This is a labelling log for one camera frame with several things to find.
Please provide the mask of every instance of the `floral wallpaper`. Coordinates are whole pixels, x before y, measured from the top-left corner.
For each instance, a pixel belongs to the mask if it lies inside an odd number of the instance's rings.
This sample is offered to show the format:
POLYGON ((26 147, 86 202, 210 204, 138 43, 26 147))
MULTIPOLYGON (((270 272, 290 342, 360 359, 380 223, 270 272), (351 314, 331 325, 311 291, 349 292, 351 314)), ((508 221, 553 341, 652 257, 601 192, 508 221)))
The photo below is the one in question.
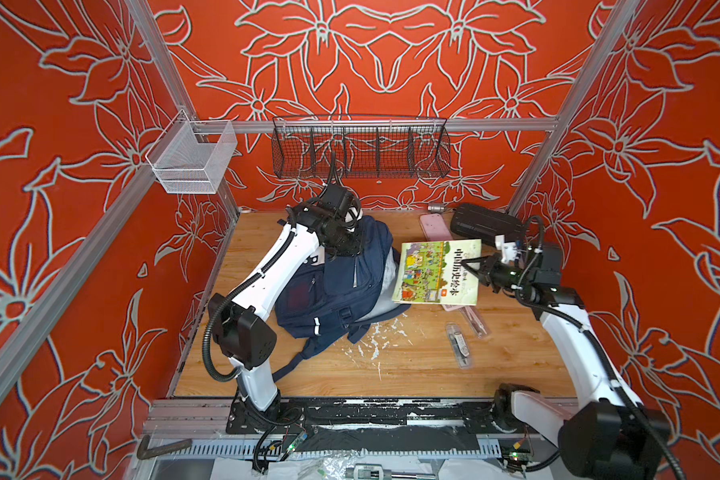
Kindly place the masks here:
MULTIPOLYGON (((201 118, 556 115, 615 0, 149 0, 201 118)), ((449 176, 346 180, 367 207, 508 204, 544 134, 451 135, 449 176)), ((264 134, 240 135, 238 204, 279 210, 314 180, 272 176, 264 134)))
POLYGON ((720 1, 640 4, 530 213, 688 478, 720 478, 720 1))
MULTIPOLYGON (((175 113, 122 0, 0 0, 0 347, 175 113)), ((151 187, 0 407, 0 478, 122 474, 229 225, 151 187)))

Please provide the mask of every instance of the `book cover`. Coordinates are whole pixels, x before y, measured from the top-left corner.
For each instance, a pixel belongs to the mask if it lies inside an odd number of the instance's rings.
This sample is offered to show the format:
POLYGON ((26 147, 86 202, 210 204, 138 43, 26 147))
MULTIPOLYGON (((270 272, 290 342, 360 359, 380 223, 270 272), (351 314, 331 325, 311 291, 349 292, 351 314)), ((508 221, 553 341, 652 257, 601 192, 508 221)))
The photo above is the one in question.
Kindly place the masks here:
POLYGON ((402 245, 392 300, 397 303, 477 305, 478 278, 461 266, 480 256, 480 240, 413 242, 402 245))

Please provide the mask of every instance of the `backpack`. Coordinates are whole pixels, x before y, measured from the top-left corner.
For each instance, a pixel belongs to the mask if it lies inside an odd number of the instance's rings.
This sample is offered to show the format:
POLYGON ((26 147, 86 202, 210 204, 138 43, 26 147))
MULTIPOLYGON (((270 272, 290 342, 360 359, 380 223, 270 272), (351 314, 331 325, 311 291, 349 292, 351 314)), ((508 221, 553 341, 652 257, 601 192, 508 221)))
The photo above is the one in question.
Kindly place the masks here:
POLYGON ((357 343, 372 323, 393 319, 410 307, 392 302, 400 253, 392 247, 387 225, 364 216, 357 228, 363 242, 359 255, 322 263, 324 253, 310 257, 275 302, 277 324, 294 338, 307 338, 303 350, 272 374, 276 382, 342 336, 357 343))

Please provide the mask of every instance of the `wooden tabletop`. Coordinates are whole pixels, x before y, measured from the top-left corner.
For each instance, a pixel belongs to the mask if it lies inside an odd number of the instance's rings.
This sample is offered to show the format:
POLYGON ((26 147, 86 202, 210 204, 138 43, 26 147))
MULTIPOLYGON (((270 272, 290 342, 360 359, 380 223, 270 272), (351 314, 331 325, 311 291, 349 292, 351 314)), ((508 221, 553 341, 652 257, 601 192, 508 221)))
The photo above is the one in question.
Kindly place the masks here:
MULTIPOLYGON (((422 212, 367 212, 385 222, 395 248, 403 242, 425 240, 418 218, 422 212)), ((266 254, 282 228, 283 213, 243 214, 224 258, 214 292, 229 293, 266 254)), ((502 382, 532 386, 545 396, 576 396, 574 386, 557 352, 533 314, 517 301, 494 294, 485 286, 478 297, 480 314, 491 331, 479 340, 459 311, 437 305, 412 305, 398 318, 376 324, 356 345, 346 338, 323 353, 303 361, 277 385, 285 396, 443 396, 492 397, 502 382), (448 323, 461 327, 474 365, 462 370, 445 332, 448 323)), ((207 314, 176 388, 176 396, 232 396, 235 382, 219 383, 202 365, 200 344, 207 314)), ((272 370, 287 364, 301 351, 304 339, 294 339, 277 325, 274 313, 268 323, 277 333, 270 357, 272 370)), ((212 358, 221 372, 232 369, 212 343, 212 358)))

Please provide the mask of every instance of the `wire basket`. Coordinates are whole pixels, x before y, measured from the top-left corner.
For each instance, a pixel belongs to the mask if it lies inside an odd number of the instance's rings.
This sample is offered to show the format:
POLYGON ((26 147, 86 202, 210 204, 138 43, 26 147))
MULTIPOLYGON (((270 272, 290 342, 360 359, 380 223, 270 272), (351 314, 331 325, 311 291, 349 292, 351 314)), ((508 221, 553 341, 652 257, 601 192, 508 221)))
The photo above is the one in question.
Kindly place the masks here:
POLYGON ((195 132, 198 123, 180 111, 146 155, 169 194, 214 194, 235 153, 237 136, 231 121, 224 123, 220 135, 211 138, 195 132))
POLYGON ((444 118, 314 115, 272 121, 278 178, 326 178, 332 153, 344 178, 441 178, 451 171, 444 118))

